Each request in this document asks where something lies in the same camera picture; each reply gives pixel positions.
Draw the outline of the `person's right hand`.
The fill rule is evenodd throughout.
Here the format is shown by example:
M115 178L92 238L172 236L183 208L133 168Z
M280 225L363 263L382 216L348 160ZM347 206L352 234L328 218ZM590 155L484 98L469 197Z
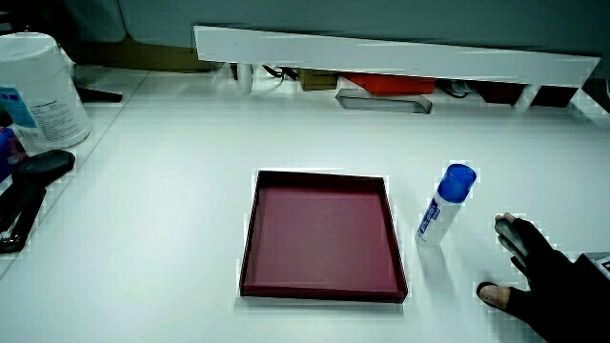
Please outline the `person's right hand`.
M609 279L586 255L570 261L529 221L507 212L496 217L498 241L529 289L478 285L478 298L523 321L548 342L609 340Z

